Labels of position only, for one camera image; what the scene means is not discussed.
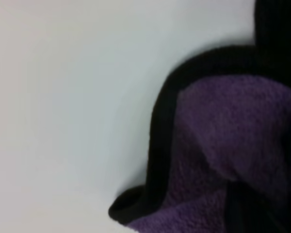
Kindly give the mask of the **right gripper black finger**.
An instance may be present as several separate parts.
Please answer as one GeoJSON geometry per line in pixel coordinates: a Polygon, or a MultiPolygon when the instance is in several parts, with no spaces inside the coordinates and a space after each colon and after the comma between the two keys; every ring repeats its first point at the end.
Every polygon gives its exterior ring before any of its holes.
{"type": "Polygon", "coordinates": [[[248,185],[229,182],[225,203],[228,233],[268,233],[268,201],[248,185]]]}

